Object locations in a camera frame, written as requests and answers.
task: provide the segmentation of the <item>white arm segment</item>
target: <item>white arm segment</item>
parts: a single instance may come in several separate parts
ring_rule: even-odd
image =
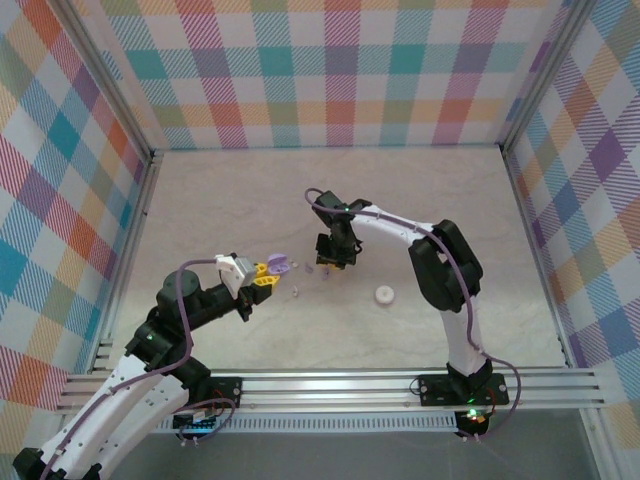
[[[356,237],[360,240],[375,241],[390,246],[409,247],[415,240],[424,238],[424,234],[418,232],[416,227],[420,227],[428,232],[433,231],[433,224],[420,223],[408,220],[398,215],[385,212],[376,205],[363,208],[363,211],[373,212],[376,217],[365,215],[356,215],[351,221],[351,228]],[[397,218],[403,222],[414,225],[414,228],[403,227],[388,220],[377,218],[379,214]],[[474,309],[473,328],[471,330],[471,339],[476,345],[482,349],[482,336],[480,335],[480,325],[478,316],[476,315],[478,300],[472,298],[472,306]],[[460,313],[440,312],[442,322],[444,323],[444,331],[447,335],[449,343],[449,364],[463,375],[469,376],[477,372],[485,363],[486,359],[482,354],[477,352],[467,339],[468,314],[466,305],[462,307]]]
[[[94,464],[102,465],[100,479],[110,478],[125,456],[135,448],[162,420],[189,400],[189,391],[172,375],[162,378],[138,402],[108,441],[98,450]]]
[[[80,418],[98,397],[102,396],[103,393],[107,393],[110,387],[142,375],[145,373],[144,367],[145,364],[134,356],[122,357],[115,370],[93,397],[91,397],[91,400],[85,404],[82,410],[80,410],[66,427],[44,444],[42,447],[42,461],[46,464],[51,460],[51,457],[56,453],[56,448],[66,435],[68,429],[75,424],[78,418]],[[134,405],[136,405],[149,390],[155,387],[162,378],[161,375],[145,378],[105,399],[74,433],[71,443],[66,446],[64,453],[56,459],[51,470],[56,472],[62,468],[67,472],[66,478],[82,478],[91,468],[91,465],[96,463],[96,455],[98,450],[104,445],[105,440],[107,440],[116,427],[120,425]]]
[[[474,322],[471,327],[471,339],[482,349],[482,335],[480,335],[480,325],[478,323],[478,299],[471,297]],[[476,373],[485,364],[487,359],[469,344],[467,339],[467,325],[469,317],[467,306],[464,305],[459,313],[440,312],[444,323],[444,332],[447,334],[449,343],[449,364],[458,372],[465,376]]]
[[[423,228],[428,232],[433,230],[433,225],[431,223],[414,222],[413,220],[408,220],[406,218],[399,217],[398,215],[393,215],[389,212],[385,212],[375,205],[363,208],[362,211],[372,212],[376,215],[384,214],[390,217],[394,217],[398,220],[402,220],[403,222],[409,222],[416,227]],[[400,244],[409,247],[414,240],[424,237],[423,234],[412,228],[402,227],[388,220],[369,217],[366,215],[356,215],[355,218],[351,220],[351,228],[353,229],[353,233],[355,233],[356,237],[361,240],[373,240],[376,243],[387,244],[390,246],[396,246]]]

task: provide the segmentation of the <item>colorful plaid wall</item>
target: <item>colorful plaid wall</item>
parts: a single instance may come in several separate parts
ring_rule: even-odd
[[[578,366],[640,469],[640,2],[599,1],[510,166]]]
[[[520,91],[518,92],[518,96],[511,104],[511,108],[509,108],[509,113],[507,114],[507,118],[500,129],[500,134],[496,139],[496,143],[503,144],[504,140],[507,137],[507,134],[511,130],[513,126],[513,120],[515,119],[516,114],[518,113],[520,106],[527,95],[532,89],[533,82],[536,79],[540,68],[547,61],[547,56],[551,53],[554,42],[558,38],[558,34],[560,30],[564,26],[565,21],[567,20],[567,16],[570,13],[572,5],[576,2],[576,0],[563,0],[562,6],[558,10],[556,17],[553,19],[553,23],[551,27],[547,31],[547,35],[544,38],[544,42],[540,45],[540,49],[536,54],[531,66],[529,67],[529,72],[525,78],[525,81],[522,83],[520,87]]]
[[[134,111],[149,130],[158,125],[149,137],[171,148],[494,143],[539,64],[527,48],[551,42],[568,7],[560,0],[74,3]],[[545,39],[542,20],[556,13]],[[108,38],[118,51],[107,48]]]
[[[0,478],[87,360],[142,171],[46,0],[0,0]]]

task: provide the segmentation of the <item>beige floor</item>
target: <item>beige floor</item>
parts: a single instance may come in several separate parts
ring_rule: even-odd
[[[114,339],[114,357],[182,262],[237,252],[254,261],[285,253],[301,267],[243,323],[227,315],[195,334],[194,356],[212,368],[443,366],[439,313],[421,297],[404,249],[369,245],[358,265],[316,269],[324,225],[308,186],[362,197],[410,219],[455,221],[485,270],[480,321],[487,351],[517,365],[562,365],[560,344],[521,219],[495,148],[306,149],[171,153],[164,157]],[[217,283],[197,268],[204,287]],[[377,306],[379,285],[395,289]],[[294,286],[300,291],[292,296]]]

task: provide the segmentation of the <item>metal frame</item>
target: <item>metal frame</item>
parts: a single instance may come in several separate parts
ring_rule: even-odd
[[[120,310],[121,299],[123,298],[124,292],[129,284],[133,261],[138,250],[140,239],[142,238],[144,223],[147,218],[151,198],[153,197],[153,191],[155,189],[156,182],[158,181],[158,172],[160,171],[161,163],[162,156],[156,156],[145,166],[140,186],[140,194],[138,195],[138,201],[136,202],[131,224],[129,225],[122,254],[118,258],[114,268],[115,276],[111,283],[111,287],[107,295],[107,302],[99,321],[98,334],[93,340],[93,344],[84,367],[84,371],[87,373],[91,373],[91,371],[93,371],[99,355],[100,357],[104,357],[105,355],[108,356],[108,350],[110,350],[112,344],[111,339],[113,338],[113,328]]]
[[[507,388],[515,391],[515,377],[504,374]],[[601,408],[604,392],[591,369],[521,368],[522,398],[519,409],[557,410]],[[214,370],[213,376],[241,377],[242,403],[238,413],[308,414],[367,412],[442,412],[468,406],[422,407],[409,385],[422,374],[446,374],[443,369],[378,370]],[[58,413],[73,415],[102,386],[110,372],[72,375],[58,406]],[[506,410],[509,406],[497,406]]]
[[[591,11],[595,7],[597,0],[574,0],[571,11],[562,25],[558,38],[553,43],[547,58],[538,71],[529,93],[524,98],[522,105],[518,109],[511,130],[507,134],[502,144],[505,152],[510,155],[518,140],[526,130],[533,114],[537,110],[549,85],[553,82],[566,58],[569,50],[573,46],[583,25],[589,18]]]
[[[122,92],[120,92],[98,47],[91,40],[91,36],[71,0],[48,0],[48,3],[78,49],[82,60],[87,65],[87,69],[91,72],[98,88],[107,99],[109,105],[111,105],[118,120],[120,120],[124,131],[133,141],[138,155],[149,162],[153,157],[153,148],[147,141]]]

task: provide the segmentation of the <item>aluminum rail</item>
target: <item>aluminum rail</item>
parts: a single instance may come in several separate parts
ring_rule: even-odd
[[[516,380],[512,372],[505,382],[514,397]],[[604,392],[591,369],[521,368],[522,397],[519,409],[556,410],[600,408]],[[242,403],[238,413],[372,413],[454,411],[468,405],[422,407],[409,385],[422,374],[445,374],[442,369],[384,370],[216,370],[213,376],[243,379]],[[60,397],[58,413],[73,415],[104,382],[108,372],[71,375]],[[509,406],[498,406],[497,410]]]

